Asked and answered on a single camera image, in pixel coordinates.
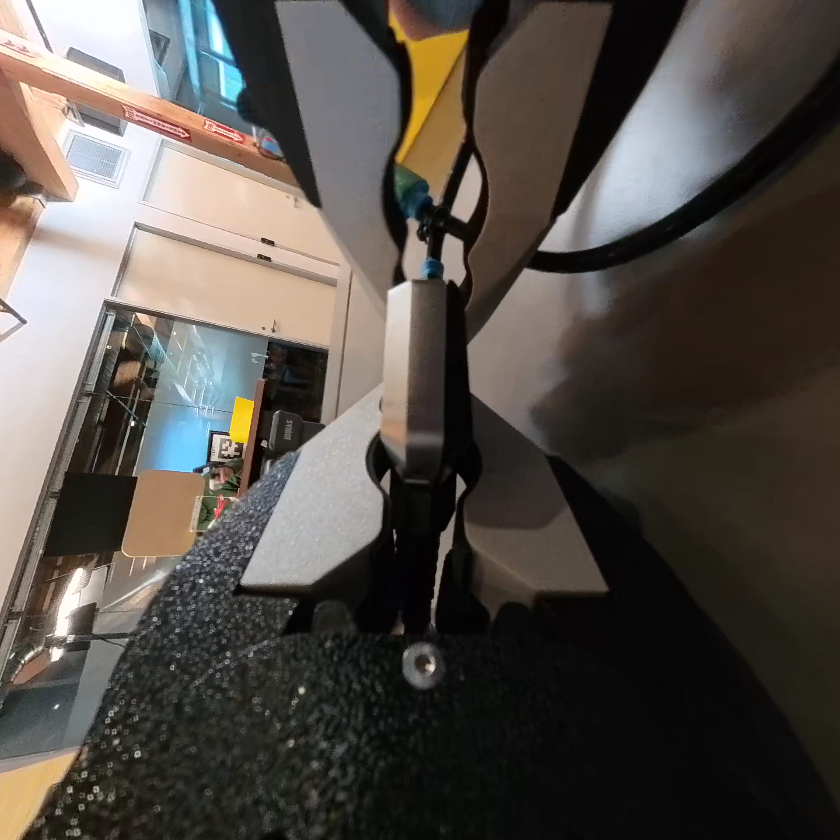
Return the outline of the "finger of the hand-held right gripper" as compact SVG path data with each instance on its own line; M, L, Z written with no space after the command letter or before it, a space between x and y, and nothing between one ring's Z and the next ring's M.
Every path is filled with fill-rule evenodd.
M481 69L471 129L487 205L466 264L468 340L553 226L574 134L613 15L609 2L513 2Z
M405 225L392 192L403 78L386 2L276 2L324 223L385 307Z

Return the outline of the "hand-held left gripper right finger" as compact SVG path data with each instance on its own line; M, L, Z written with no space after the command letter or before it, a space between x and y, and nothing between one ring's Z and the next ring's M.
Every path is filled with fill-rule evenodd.
M464 499L465 536L475 559L472 592L489 611L565 596L597 597L607 584L543 451L471 397L480 455Z

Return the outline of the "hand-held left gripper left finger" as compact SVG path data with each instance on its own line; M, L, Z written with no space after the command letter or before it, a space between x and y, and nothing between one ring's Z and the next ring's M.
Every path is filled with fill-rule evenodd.
M242 594L342 602L352 613L370 595L375 556L391 531L382 388L300 448L239 581Z

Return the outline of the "large yellow plastic bin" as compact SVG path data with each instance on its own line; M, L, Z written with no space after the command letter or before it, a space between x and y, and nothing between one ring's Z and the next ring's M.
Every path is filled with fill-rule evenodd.
M407 165L408 153L464 51L468 33L464 30L416 40L406 35L393 13L389 13L389 24L397 41L406 48L412 70L411 114L395 156L396 162Z

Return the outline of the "silver multiport adapter hub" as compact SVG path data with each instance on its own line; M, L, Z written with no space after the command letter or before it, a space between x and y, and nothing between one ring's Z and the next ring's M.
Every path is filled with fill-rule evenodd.
M443 531L456 470L475 443L465 304L451 280L408 280L388 293L379 437L396 477L396 530Z

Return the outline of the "black hard case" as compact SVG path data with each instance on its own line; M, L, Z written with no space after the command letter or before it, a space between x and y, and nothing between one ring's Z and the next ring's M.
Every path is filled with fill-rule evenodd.
M281 457L297 451L324 429L324 424L304 420L300 415L277 410L260 415L257 439L267 456Z

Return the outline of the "white door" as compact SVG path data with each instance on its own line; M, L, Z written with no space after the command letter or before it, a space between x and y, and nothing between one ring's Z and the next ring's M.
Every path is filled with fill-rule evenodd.
M257 173L162 141L146 204L253 240L269 240L334 265L343 254L319 211L297 191Z
M323 349L331 342L335 283L260 255L137 225L115 282L113 299L142 310Z

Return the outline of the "tan rounded board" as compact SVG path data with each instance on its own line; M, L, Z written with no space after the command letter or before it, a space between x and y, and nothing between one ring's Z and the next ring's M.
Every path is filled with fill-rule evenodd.
M122 554L135 559L188 553L196 540L193 513L203 489L203 478L193 472L141 472L122 538Z

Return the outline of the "black rectangular panel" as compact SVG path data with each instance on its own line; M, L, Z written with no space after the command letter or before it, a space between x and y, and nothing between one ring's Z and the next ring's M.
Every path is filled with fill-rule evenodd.
M66 473L43 556L119 551L137 481L135 476Z

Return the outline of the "white wall vent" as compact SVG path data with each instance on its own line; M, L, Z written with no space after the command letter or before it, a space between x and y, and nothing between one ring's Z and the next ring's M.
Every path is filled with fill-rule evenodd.
M70 130L63 151L71 170L79 177L111 188L120 188L130 160L130 150Z

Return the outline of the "wooden post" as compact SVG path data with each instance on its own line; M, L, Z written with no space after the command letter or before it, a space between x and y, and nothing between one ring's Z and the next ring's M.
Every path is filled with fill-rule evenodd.
M124 119L122 105L152 113L188 129L192 135L192 143L183 144L242 165L284 185L298 188L298 182L289 165L263 154L251 135L245 133L248 141L244 144L227 142L203 130L203 121L209 118L134 89L124 82L111 79L68 59L45 52L5 30L1 34L1 68L5 75L14 81L61 96L70 102L128 123L131 122Z

